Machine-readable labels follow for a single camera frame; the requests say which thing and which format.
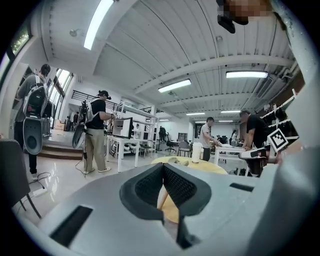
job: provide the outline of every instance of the white tile floor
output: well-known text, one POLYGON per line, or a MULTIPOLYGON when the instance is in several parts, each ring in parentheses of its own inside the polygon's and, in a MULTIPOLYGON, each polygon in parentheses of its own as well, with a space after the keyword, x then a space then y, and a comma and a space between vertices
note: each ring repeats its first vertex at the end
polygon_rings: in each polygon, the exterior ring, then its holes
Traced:
MULTIPOLYGON (((160 147, 161 149, 167 148, 167 146, 163 143, 160 147)), ((142 156, 138 159, 138 166, 148 165, 152 162, 153 159, 163 157, 163 156, 175 156, 176 153, 169 153, 168 151, 159 151, 158 153, 154 153, 151 158, 150 154, 145 158, 142 156)), ((29 166, 28 157, 25 155, 26 166, 29 166)), ((37 158, 37 170, 38 174, 43 172, 51 173, 51 177, 44 178, 40 180, 43 186, 48 190, 46 194, 42 194, 39 197, 32 197, 32 201, 39 211, 40 215, 44 217, 53 207, 55 207, 58 203, 63 201, 69 195, 86 185, 87 183, 99 179, 101 177, 116 175, 118 164, 117 159, 110 157, 110 162, 107 163, 108 166, 111 167, 111 170, 105 173, 99 173, 96 170, 94 172, 89 173, 86 177, 76 169, 75 165, 78 163, 78 160, 60 160, 60 159, 50 159, 44 157, 37 158)), ((122 171, 128 171, 134 167, 135 156, 132 154, 126 154, 124 159, 122 160, 122 171)), ((223 163, 223 161, 219 161, 219 165, 224 168, 228 173, 231 170, 235 170, 236 167, 243 167, 243 164, 240 164, 239 161, 231 161, 227 160, 227 164, 223 163)), ((79 163, 77 166, 79 169, 84 167, 83 162, 79 163)), ((27 170, 28 178, 31 177, 29 170, 27 170)), ((30 184, 31 193, 30 196, 33 195, 33 191, 41 189, 41 185, 37 182, 30 184)), ((39 223, 39 218, 33 211, 29 202, 26 200, 25 203, 26 211, 22 207, 20 207, 20 203, 17 203, 13 208, 15 213, 18 212, 19 215, 25 216, 35 225, 39 223)))

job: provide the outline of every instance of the ceiling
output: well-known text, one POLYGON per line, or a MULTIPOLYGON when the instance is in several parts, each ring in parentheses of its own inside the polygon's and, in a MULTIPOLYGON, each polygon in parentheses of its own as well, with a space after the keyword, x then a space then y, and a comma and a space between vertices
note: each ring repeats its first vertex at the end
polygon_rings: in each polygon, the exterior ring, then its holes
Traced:
MULTIPOLYGON (((277 75, 294 63, 275 16, 246 26, 235 24, 236 33, 231 34, 217 23, 214 0, 120 0, 107 12, 88 50, 83 47, 85 35, 99 2, 45 2, 42 26, 47 30, 42 29, 46 31, 42 38, 49 61, 106 81, 110 90, 178 117, 205 112, 221 120, 236 119, 220 110, 257 110, 272 96, 257 97, 263 79, 226 79, 226 71, 277 75), (70 30, 77 30, 77 36, 70 36, 70 30), (174 93, 158 92, 184 79, 192 84, 174 93)), ((273 90, 278 92, 285 84, 280 82, 273 90)))

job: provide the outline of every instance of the wooden step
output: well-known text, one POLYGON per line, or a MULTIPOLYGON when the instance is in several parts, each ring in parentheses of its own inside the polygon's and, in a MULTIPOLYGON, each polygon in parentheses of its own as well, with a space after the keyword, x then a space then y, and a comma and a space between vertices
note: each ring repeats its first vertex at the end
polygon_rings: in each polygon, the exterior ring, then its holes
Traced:
POLYGON ((82 150, 80 152, 60 152, 42 149, 38 156, 52 159, 82 160, 83 153, 82 150))
POLYGON ((70 146, 62 146, 62 145, 53 145, 53 144, 44 144, 42 145, 42 149, 46 151, 55 151, 55 152, 70 152, 70 153, 82 153, 82 148, 74 149, 70 146))

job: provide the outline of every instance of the window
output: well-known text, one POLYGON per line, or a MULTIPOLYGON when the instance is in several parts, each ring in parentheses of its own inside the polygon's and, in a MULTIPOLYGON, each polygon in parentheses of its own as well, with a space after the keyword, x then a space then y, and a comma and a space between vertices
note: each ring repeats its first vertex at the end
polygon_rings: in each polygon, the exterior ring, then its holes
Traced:
POLYGON ((14 56, 17 56, 19 51, 31 38, 30 19, 28 18, 14 35, 11 41, 11 50, 14 56))

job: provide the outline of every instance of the white t-shirt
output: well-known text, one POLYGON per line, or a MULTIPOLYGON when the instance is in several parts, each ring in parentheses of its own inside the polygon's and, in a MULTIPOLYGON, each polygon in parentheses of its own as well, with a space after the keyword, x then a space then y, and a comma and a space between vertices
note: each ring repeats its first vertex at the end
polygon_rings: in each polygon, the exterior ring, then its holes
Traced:
POLYGON ((201 127, 200 131, 200 143, 202 144, 202 147, 205 149, 210 148, 210 140, 205 138, 204 133, 208 133, 211 137, 211 127, 209 127, 206 123, 201 127))

